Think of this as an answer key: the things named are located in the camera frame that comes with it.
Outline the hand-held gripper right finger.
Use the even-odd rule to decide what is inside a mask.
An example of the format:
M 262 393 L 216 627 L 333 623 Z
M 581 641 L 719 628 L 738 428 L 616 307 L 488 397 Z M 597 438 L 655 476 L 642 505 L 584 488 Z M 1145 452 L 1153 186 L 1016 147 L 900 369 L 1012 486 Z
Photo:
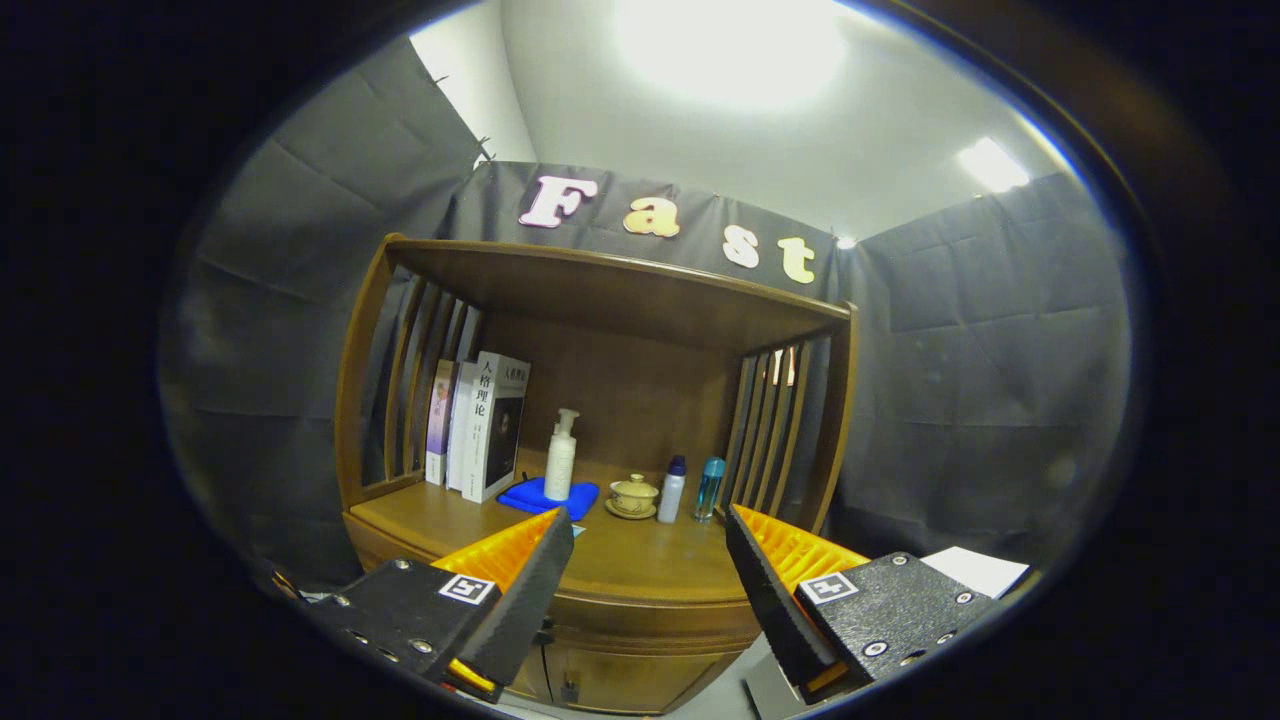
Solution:
M 910 553 L 868 559 L 736 503 L 724 539 L 780 670 L 809 705 L 899 674 L 997 607 Z

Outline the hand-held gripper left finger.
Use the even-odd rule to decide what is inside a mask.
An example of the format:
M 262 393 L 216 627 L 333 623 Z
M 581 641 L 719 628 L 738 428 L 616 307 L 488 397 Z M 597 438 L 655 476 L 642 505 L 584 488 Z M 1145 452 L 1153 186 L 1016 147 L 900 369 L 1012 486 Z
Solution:
M 495 703 L 509 687 L 573 552 L 566 509 L 429 562 L 392 559 L 305 605 L 339 647 L 396 675 Z

